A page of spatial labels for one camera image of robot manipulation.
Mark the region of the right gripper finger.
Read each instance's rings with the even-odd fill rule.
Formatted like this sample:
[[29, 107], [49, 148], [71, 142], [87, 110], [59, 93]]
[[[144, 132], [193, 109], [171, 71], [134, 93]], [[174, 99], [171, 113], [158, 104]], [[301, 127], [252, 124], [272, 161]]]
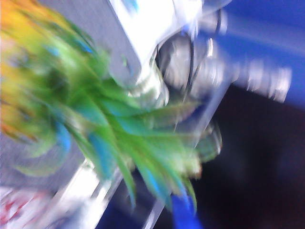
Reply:
[[172, 216], [174, 229], [198, 229], [199, 221], [188, 194], [172, 194]]

